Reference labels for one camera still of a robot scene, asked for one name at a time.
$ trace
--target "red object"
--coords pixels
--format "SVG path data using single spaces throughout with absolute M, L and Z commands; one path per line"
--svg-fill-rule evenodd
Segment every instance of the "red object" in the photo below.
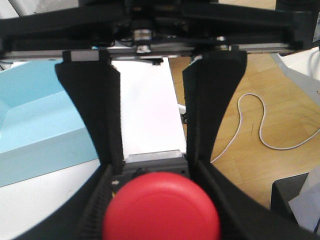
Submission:
M 208 195 L 170 172 L 139 176 L 123 186 L 103 220 L 103 240 L 218 240 L 220 223 Z

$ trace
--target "white cord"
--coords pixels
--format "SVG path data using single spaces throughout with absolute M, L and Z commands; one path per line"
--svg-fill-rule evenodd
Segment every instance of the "white cord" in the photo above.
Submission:
M 262 137 L 262 127 L 263 127 L 263 124 L 264 124 L 264 121 L 265 121 L 265 118 L 266 118 L 266 114 L 267 114 L 267 110 L 266 110 L 266 104 L 265 102 L 262 100 L 262 98 L 260 96 L 258 96 L 257 94 L 255 93 L 252 93 L 252 92 L 248 92 L 246 94 L 243 94 L 239 99 L 238 99 L 238 102 L 237 102 L 237 108 L 238 108 L 238 112 L 239 112 L 239 124 L 238 124 L 238 128 L 233 136 L 233 138 L 230 140 L 230 142 L 227 144 L 227 146 L 223 149 L 223 151 L 218 155 L 216 156 L 213 160 L 210 161 L 210 163 L 213 163 L 215 160 L 217 160 L 218 158 L 220 158 L 226 151 L 227 149 L 230 147 L 230 145 L 233 143 L 233 141 L 235 140 L 236 136 L 238 135 L 239 133 L 239 130 L 240 130 L 240 127 L 241 127 L 241 124 L 242 124 L 242 119 L 243 119 L 243 114 L 241 112 L 241 108 L 240 108 L 240 102 L 242 100 L 243 97 L 245 96 L 248 96 L 248 95 L 251 95 L 251 96 L 254 96 L 256 98 L 258 98 L 260 100 L 260 102 L 262 103 L 262 107 L 263 107 L 263 116 L 262 116 L 262 119 L 261 119 L 261 122 L 260 122 L 260 127 L 259 127 L 259 139 L 260 141 L 262 142 L 263 145 L 265 145 L 266 147 L 270 148 L 270 149 L 273 149 L 273 150 L 290 150 L 290 149 L 295 149 L 297 147 L 300 147 L 301 145 L 305 144 L 306 142 L 308 142 L 310 139 L 312 139 L 315 135 L 317 135 L 319 132 L 320 132 L 320 128 L 314 133 L 312 134 L 309 138 L 307 138 L 306 140 L 300 142 L 299 144 L 297 145 L 294 145 L 294 146 L 290 146 L 290 147 L 275 147 L 275 146 L 271 146 L 269 144 L 267 144 L 265 142 L 265 140 L 263 139 Z

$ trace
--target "light blue foam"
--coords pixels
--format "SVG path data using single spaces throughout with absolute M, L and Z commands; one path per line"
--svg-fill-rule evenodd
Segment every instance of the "light blue foam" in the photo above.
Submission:
M 0 187 L 97 158 L 56 63 L 0 72 Z

